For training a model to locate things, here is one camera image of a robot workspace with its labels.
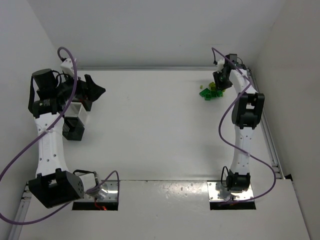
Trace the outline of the dark green lego plate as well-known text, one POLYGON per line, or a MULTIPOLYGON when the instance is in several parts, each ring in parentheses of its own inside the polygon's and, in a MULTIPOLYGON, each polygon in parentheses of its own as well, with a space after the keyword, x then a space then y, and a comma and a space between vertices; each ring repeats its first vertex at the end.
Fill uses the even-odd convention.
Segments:
POLYGON ((208 88, 205 88, 205 89, 203 89, 200 93, 199 93, 199 95, 201 96, 201 97, 205 97, 206 95, 210 95, 211 94, 211 90, 210 89, 208 89, 208 88))

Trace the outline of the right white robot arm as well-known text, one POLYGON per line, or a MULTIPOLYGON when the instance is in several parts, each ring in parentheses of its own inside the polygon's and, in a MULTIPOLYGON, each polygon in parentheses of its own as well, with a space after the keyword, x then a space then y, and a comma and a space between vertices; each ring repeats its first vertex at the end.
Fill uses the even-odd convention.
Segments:
POLYGON ((247 68, 238 63, 238 56, 230 53, 213 73, 217 90, 234 87, 239 99, 235 102, 231 121, 235 128, 235 147, 232 164, 227 172, 225 187, 230 192, 247 191, 250 186, 250 151, 253 133, 262 118, 265 95, 259 93, 248 77, 247 68))

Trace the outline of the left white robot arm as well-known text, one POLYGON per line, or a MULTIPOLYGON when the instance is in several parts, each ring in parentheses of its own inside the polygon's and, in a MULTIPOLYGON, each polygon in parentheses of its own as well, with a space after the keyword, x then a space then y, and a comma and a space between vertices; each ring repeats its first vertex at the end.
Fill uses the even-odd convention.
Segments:
POLYGON ((50 68, 31 75, 28 110, 37 127, 38 165, 28 181, 31 193, 48 209, 92 196, 99 191, 95 171, 67 167, 63 140, 81 141, 88 112, 105 88, 89 74, 74 80, 71 74, 50 68))

